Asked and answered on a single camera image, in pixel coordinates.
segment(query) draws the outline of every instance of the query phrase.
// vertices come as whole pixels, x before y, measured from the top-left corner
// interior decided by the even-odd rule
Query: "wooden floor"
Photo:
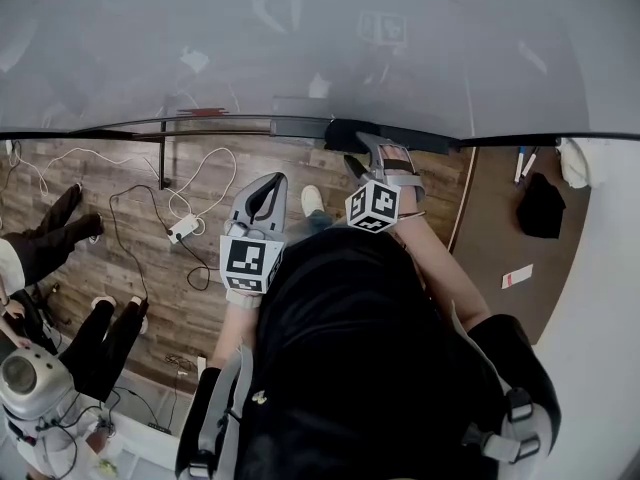
[[[152,144],[119,143],[114,141],[24,141],[23,158],[41,171],[49,161],[74,147],[95,149],[113,159],[144,156],[157,166],[158,147]],[[344,214],[344,200],[353,191],[346,175],[342,156],[320,149],[312,141],[281,141],[256,136],[178,137],[167,145],[167,177],[173,188],[182,187],[197,169],[200,161],[212,149],[227,147],[238,161],[238,173],[224,200],[206,216],[204,235],[191,236],[186,243],[210,266],[218,265],[218,240],[223,222],[228,218],[233,197],[254,179],[275,171],[289,179],[287,207],[288,224],[303,218],[300,193],[307,184],[320,188],[327,210],[336,217]],[[427,220],[440,239],[447,244],[453,233],[458,209],[463,197],[471,154],[451,156],[414,153],[414,162],[423,177],[428,197],[421,203],[427,210]],[[0,183],[9,169],[6,155],[0,163]],[[212,155],[200,175],[184,191],[197,213],[220,197],[232,175],[229,155]],[[105,234],[94,246],[81,243],[67,264],[47,278],[43,285],[58,281],[61,290],[50,299],[50,305],[60,320],[71,319],[62,327],[73,337],[90,312],[90,302],[109,294],[122,303],[132,295],[143,295],[140,276],[133,260],[118,246],[109,212],[109,197],[135,184],[147,184],[154,189],[157,179],[141,159],[120,166],[85,152],[71,153],[54,163],[45,173],[49,195],[42,196],[39,180],[33,169],[20,165],[12,174],[7,190],[2,194],[0,215],[4,221],[2,233],[36,226],[46,209],[64,190],[77,181],[84,185],[83,202],[77,215],[100,212],[105,218]],[[160,215],[170,226],[177,222],[168,210],[170,194],[155,190]],[[182,214],[183,204],[174,199],[173,207]],[[205,292],[187,284],[186,274],[198,263],[180,245],[172,246],[158,223],[150,195],[136,189],[114,202],[121,238],[143,265],[149,290],[149,332],[138,339],[129,356],[128,368],[172,385],[175,367],[165,363],[167,354],[178,354],[193,362],[199,355],[209,354],[218,338],[226,307],[225,290],[214,280]],[[195,281],[204,284],[204,272]],[[179,387],[193,389],[195,373],[181,378]]]

